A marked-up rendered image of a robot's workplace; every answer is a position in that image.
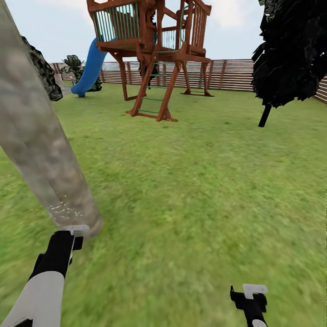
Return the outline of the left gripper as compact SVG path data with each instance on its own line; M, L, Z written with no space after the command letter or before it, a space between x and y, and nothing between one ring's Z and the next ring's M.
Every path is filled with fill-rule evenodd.
M83 244L83 237L75 237L74 244L73 244L73 250L79 250L82 248Z

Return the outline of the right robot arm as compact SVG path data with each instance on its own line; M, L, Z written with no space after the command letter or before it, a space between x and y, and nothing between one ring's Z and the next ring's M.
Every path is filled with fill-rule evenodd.
M264 294L268 293L266 285L243 284L244 293L233 291L231 286L230 297L235 301L237 309L243 309L247 318L248 327L268 327L262 312L267 312Z

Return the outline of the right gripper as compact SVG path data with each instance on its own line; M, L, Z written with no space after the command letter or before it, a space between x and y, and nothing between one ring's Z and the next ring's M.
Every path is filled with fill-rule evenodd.
M258 309L261 313L267 312L265 307L266 301L263 295L254 293L254 299L246 299L244 293L234 292L233 286L231 286L230 297L232 301L235 301L237 309L244 310L245 315L248 308Z

